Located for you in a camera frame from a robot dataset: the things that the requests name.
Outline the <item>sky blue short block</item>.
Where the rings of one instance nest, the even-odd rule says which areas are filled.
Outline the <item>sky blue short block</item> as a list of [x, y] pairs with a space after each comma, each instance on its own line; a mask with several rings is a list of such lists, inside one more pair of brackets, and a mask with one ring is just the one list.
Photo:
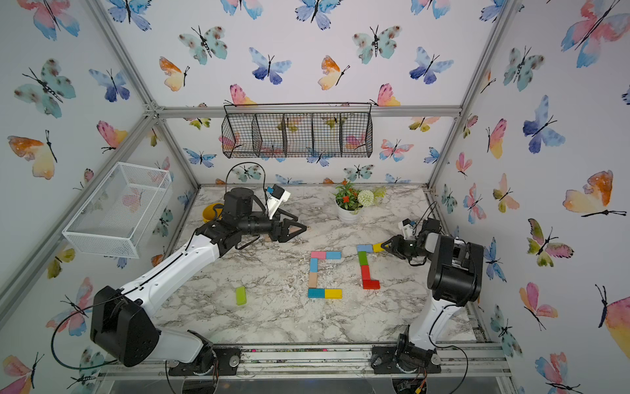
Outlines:
[[326, 259], [328, 260], [342, 259], [342, 254], [340, 251], [328, 251], [326, 252]]

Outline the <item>red building block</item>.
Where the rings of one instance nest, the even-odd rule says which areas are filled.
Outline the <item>red building block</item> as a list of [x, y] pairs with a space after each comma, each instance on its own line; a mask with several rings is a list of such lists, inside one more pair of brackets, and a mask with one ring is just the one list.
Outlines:
[[378, 280], [363, 280], [363, 289], [364, 290], [379, 290], [381, 288], [381, 284]]
[[370, 269], [368, 265], [361, 265], [361, 277], [363, 281], [370, 281], [371, 280], [371, 274], [370, 274]]

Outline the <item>small yellow building block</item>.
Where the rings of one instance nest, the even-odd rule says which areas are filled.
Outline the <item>small yellow building block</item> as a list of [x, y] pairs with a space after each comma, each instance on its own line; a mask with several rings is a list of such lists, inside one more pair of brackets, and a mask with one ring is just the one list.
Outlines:
[[343, 298], [343, 290], [341, 289], [325, 289], [324, 298], [327, 300], [340, 300]]

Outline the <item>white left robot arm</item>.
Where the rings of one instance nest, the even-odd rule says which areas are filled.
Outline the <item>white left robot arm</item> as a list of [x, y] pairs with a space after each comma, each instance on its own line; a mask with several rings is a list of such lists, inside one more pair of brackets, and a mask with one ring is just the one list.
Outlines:
[[152, 320], [162, 304], [189, 279], [231, 250], [242, 250], [244, 236], [267, 235], [286, 243], [306, 226], [281, 205], [290, 192], [274, 185], [261, 201], [251, 189], [224, 195], [221, 213], [195, 229], [189, 241], [146, 274], [123, 287], [102, 288], [94, 297], [90, 339], [115, 361], [134, 367], [144, 361], [176, 361], [187, 374], [218, 370], [213, 344], [200, 334], [159, 328]]

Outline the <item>pale blue building block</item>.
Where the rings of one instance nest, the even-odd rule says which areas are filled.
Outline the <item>pale blue building block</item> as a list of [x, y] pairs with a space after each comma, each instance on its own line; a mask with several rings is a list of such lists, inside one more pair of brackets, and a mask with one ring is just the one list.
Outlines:
[[367, 254], [372, 254], [374, 252], [373, 245], [359, 245], [356, 249], [358, 252], [365, 252]]

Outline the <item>teal building block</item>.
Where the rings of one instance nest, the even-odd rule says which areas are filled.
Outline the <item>teal building block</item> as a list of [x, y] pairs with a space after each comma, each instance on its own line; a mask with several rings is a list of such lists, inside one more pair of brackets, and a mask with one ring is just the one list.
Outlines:
[[325, 299], [326, 291], [323, 288], [309, 288], [308, 298], [309, 299]]

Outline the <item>white mesh wall basket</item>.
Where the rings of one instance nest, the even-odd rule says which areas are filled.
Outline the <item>white mesh wall basket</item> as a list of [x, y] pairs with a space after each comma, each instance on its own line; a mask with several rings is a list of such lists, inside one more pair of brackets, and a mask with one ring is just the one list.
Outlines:
[[81, 253], [138, 259], [145, 234], [156, 227], [171, 195], [167, 169], [119, 162], [62, 234]]

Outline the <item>white flower pot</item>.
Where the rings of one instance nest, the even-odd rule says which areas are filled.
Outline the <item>white flower pot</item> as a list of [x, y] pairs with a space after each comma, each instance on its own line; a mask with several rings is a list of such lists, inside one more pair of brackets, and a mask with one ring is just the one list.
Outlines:
[[362, 206], [359, 206], [357, 209], [347, 210], [339, 205], [336, 205], [338, 218], [343, 223], [356, 223], [360, 218], [362, 208]]

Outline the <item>natural wood building block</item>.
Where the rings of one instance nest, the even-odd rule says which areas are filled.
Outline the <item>natural wood building block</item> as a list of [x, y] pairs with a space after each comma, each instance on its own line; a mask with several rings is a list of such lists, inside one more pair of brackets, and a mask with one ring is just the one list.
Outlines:
[[317, 273], [309, 273], [308, 274], [308, 288], [317, 288], [318, 287], [318, 274]]

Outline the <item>artificial green flower plant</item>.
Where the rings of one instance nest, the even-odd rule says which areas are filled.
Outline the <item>artificial green flower plant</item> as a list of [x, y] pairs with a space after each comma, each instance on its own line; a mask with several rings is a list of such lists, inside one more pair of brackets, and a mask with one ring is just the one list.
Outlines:
[[387, 195], [385, 187], [373, 190], [360, 190], [354, 183], [344, 179], [336, 186], [335, 202], [338, 208], [350, 213], [357, 213], [362, 208], [379, 205]]

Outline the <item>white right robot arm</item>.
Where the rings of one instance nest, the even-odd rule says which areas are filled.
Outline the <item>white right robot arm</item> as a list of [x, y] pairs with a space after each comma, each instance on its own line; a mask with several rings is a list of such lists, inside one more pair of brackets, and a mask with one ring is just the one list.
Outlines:
[[480, 296], [484, 248], [442, 234], [441, 223], [435, 218], [423, 220], [420, 227], [405, 219], [399, 228], [400, 235], [385, 241], [382, 248], [408, 263], [421, 258], [429, 264], [428, 301], [400, 334], [393, 356], [399, 369], [411, 373], [437, 365], [433, 360], [437, 337], [456, 312]]

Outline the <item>light blue building block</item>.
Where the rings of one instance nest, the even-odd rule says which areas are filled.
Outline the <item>light blue building block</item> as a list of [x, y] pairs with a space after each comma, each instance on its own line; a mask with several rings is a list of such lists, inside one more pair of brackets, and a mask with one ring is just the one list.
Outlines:
[[309, 263], [309, 272], [311, 274], [317, 274], [319, 268], [319, 259], [312, 258]]

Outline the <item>yellow long building block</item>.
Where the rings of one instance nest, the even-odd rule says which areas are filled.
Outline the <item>yellow long building block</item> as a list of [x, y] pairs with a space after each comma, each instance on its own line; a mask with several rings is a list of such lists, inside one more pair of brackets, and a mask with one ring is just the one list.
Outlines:
[[383, 248], [383, 246], [382, 246], [382, 243], [374, 244], [374, 245], [372, 246], [372, 249], [373, 249], [373, 252], [374, 252], [374, 253], [380, 253], [380, 252], [383, 252], [383, 251], [385, 250], [385, 249]]

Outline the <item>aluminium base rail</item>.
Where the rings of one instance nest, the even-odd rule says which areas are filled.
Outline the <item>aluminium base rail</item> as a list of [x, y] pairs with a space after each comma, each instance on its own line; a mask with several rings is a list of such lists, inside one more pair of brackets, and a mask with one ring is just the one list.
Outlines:
[[394, 356], [396, 345], [354, 344], [254, 344], [216, 345], [220, 379], [411, 379], [497, 377], [512, 375], [499, 345], [495, 343], [441, 343], [429, 366], [401, 366]]

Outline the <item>light green building block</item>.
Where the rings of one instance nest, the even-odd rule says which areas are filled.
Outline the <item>light green building block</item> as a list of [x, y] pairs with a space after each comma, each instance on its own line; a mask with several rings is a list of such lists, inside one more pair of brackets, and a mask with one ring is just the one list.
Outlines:
[[245, 287], [236, 288], [236, 305], [245, 305], [247, 303], [247, 293]]

